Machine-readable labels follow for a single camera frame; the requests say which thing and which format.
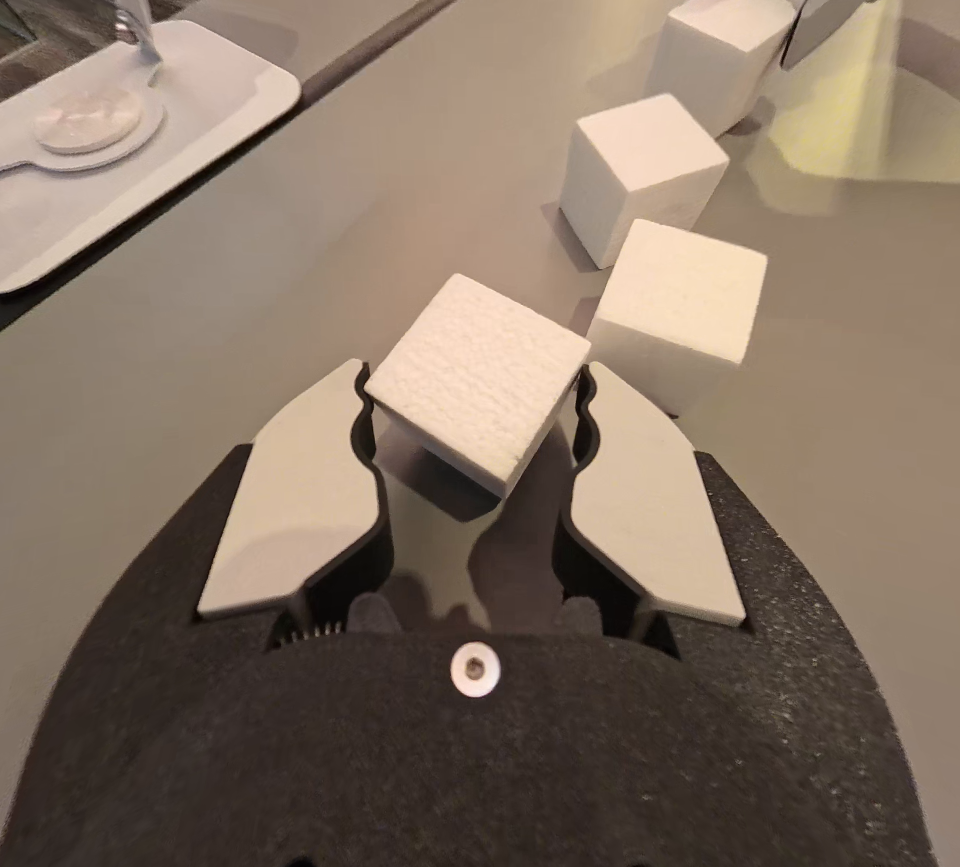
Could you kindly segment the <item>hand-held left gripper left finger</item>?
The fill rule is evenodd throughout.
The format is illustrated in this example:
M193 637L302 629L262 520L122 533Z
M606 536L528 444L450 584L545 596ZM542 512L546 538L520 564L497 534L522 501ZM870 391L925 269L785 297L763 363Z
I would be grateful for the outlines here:
M249 447L197 616L285 614L302 634L345 626L392 569L374 464L369 364L349 359L276 412Z

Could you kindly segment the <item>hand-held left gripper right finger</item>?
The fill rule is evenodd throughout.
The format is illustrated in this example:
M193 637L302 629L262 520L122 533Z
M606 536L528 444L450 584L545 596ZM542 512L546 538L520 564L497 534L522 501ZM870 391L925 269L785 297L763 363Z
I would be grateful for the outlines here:
M582 368L575 409L554 537L564 598L592 601L618 639L666 616L742 628L747 609L686 435L598 361Z

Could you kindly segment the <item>white foam cube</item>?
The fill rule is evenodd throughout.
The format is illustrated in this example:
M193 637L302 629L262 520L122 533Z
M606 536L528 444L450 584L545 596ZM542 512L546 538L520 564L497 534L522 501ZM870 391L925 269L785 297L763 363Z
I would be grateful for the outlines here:
M659 33L643 95L672 95L722 136L750 114L796 16L788 0L684 1Z
M613 266L636 220L690 230L730 164L671 94L575 124L558 207L598 269Z
M757 250L634 220L586 333L588 360L682 416L741 366L768 264Z
M426 451L505 500L556 422L589 341L454 273L366 382Z

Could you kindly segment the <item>wooden board document stand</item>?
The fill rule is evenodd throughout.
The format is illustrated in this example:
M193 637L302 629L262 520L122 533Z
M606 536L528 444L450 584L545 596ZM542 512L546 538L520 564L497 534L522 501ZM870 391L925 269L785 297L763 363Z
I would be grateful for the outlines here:
M1 293L40 282L286 115L301 83L148 0L120 39L1 108Z

